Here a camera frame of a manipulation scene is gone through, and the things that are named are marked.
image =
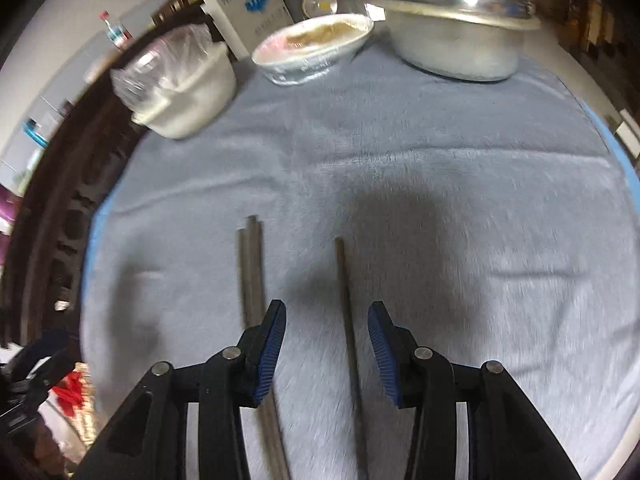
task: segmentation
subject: screw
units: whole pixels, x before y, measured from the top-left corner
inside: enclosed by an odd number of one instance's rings
[[[151,367],[151,373],[156,376],[164,375],[169,371],[169,363],[166,361],[160,361]]]
[[[501,374],[504,370],[504,366],[502,366],[502,363],[498,361],[487,361],[486,369],[489,370],[492,374]]]
[[[222,357],[225,359],[229,359],[231,361],[231,359],[240,357],[241,353],[242,353],[242,350],[239,349],[237,346],[228,346],[222,351]]]
[[[418,359],[431,359],[433,357],[433,352],[431,351],[431,348],[427,348],[426,346],[418,346],[418,348],[414,350],[414,355]]]

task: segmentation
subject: pot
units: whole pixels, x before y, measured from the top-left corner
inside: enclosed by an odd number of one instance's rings
[[[367,0],[385,9],[396,53],[439,75],[499,81],[518,69],[524,31],[540,28],[525,0]]]

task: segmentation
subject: ribbed blue pad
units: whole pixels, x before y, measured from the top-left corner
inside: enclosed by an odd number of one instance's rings
[[[382,385],[385,387],[385,392],[391,401],[396,406],[400,406],[401,394],[396,359],[391,352],[389,343],[386,341],[380,322],[372,307],[369,307],[369,313],[367,314],[367,325],[373,352],[376,355],[376,361],[378,361]]]
[[[284,331],[287,326],[287,311],[283,305],[278,308],[264,350],[260,356],[258,364],[258,384],[254,393],[254,401],[260,404],[264,397],[269,393],[273,374],[276,371],[278,356],[280,355],[280,347],[284,339]]]

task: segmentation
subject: red flower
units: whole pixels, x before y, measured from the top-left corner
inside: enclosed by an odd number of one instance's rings
[[[58,398],[58,406],[66,416],[74,416],[74,408],[82,408],[82,383],[80,372],[71,372],[66,375],[52,389]]]

